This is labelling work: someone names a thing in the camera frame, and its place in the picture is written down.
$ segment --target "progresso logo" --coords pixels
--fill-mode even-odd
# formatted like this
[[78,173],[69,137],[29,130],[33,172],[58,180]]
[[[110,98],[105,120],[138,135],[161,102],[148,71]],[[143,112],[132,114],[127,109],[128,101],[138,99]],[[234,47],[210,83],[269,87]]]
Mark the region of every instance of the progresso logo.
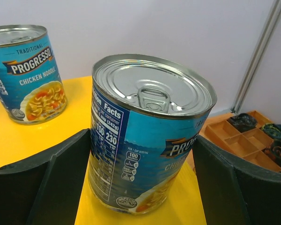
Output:
[[184,152],[190,151],[198,135],[199,134],[196,134],[195,136],[189,139],[186,139],[184,137],[184,138],[166,140],[165,149],[160,156],[166,158],[173,158]]
[[35,54],[31,58],[17,62],[17,60],[2,62],[7,68],[7,73],[12,75],[23,75],[29,73],[36,68],[39,68],[47,60],[51,61],[53,59],[52,51],[50,47],[46,47],[39,53]]

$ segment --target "wooden tray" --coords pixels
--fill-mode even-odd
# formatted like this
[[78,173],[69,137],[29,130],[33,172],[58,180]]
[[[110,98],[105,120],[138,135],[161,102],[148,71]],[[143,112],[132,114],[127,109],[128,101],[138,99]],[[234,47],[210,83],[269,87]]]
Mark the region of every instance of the wooden tray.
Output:
[[240,133],[227,120],[222,120],[207,125],[205,135],[222,149],[268,170],[281,173],[281,167],[262,151],[272,144],[273,139],[260,128],[273,122],[257,111],[248,114],[257,120],[257,125],[252,130]]

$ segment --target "can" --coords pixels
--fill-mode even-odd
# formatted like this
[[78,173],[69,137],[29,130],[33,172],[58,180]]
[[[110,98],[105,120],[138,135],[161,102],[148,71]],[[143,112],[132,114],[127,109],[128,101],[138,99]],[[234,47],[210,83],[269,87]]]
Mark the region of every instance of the can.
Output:
[[137,54],[98,61],[88,170],[95,196],[130,214],[161,205],[216,101],[208,81],[177,63]]
[[0,102],[21,124],[48,121],[65,109],[67,98],[45,27],[0,26]]

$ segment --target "can rim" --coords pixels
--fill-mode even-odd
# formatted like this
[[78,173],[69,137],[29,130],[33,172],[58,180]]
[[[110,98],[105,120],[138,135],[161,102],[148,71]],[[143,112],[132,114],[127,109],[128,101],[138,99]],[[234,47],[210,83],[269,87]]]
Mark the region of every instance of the can rim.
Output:
[[26,44],[26,43],[30,43],[30,42],[34,42],[36,40],[41,39],[42,37],[44,37],[47,33],[48,30],[46,27],[44,26],[40,26],[40,25],[33,25],[33,24],[13,24],[13,25],[2,25],[0,26],[0,30],[1,29],[8,29],[8,28],[38,28],[38,29],[42,29],[44,30],[44,33],[41,34],[38,37],[29,39],[29,40],[24,40],[24,41],[19,41],[19,42],[14,42],[14,43],[8,43],[8,44],[0,44],[0,48],[2,47],[9,47],[9,46],[16,46],[16,45],[22,45],[22,44]]
[[[107,90],[105,90],[103,87],[101,87],[101,85],[97,82],[96,80],[96,71],[102,67],[103,65],[106,64],[106,62],[109,61],[116,61],[117,59],[113,59],[113,58],[118,58],[119,60],[123,60],[123,59],[129,59],[129,60],[144,60],[143,58],[146,58],[145,60],[148,61],[163,61],[164,63],[170,63],[172,67],[174,68],[182,68],[183,70],[188,71],[188,74],[192,74],[195,75],[195,78],[198,79],[200,82],[204,83],[203,86],[207,85],[208,86],[208,92],[211,96],[211,104],[210,106],[198,113],[194,113],[194,114],[167,114],[167,113],[162,113],[162,112],[154,112],[154,111],[150,111],[148,109],[143,109],[140,107],[137,107],[133,104],[129,104],[125,101],[121,101],[120,99],[118,99],[117,97],[113,96],[110,92],[108,92]],[[109,100],[115,102],[116,104],[118,104],[121,107],[124,107],[126,109],[129,110],[133,110],[135,112],[144,114],[144,115],[148,115],[148,116],[155,116],[158,118],[164,118],[164,119],[172,119],[172,120],[183,120],[183,119],[189,119],[189,118],[197,118],[202,116],[203,114],[206,114],[206,112],[209,112],[214,105],[217,102],[217,95],[216,92],[213,88],[213,86],[202,76],[198,75],[195,71],[193,71],[192,69],[189,69],[188,67],[185,67],[181,64],[175,63],[173,61],[170,60],[166,60],[166,59],[162,59],[162,58],[158,58],[158,57],[154,57],[154,56],[148,56],[148,55],[142,55],[142,54],[116,54],[116,55],[110,55],[110,56],[106,56],[102,59],[100,59],[99,61],[97,61],[92,68],[92,75],[93,75],[93,85],[95,85],[95,87],[97,89],[99,89],[99,91],[101,91],[102,93],[105,94],[105,97],[108,98]]]

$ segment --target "yellow table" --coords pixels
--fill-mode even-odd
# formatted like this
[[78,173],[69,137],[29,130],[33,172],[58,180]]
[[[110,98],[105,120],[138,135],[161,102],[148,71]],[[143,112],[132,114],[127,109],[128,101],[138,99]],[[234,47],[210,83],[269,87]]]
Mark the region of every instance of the yellow table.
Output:
[[[92,78],[64,82],[67,109],[40,125],[19,125],[7,116],[0,103],[0,167],[24,159],[62,142],[90,126]],[[197,179],[187,163],[178,174],[168,199],[156,211],[132,216],[111,211],[91,193],[84,181],[75,225],[205,225]]]

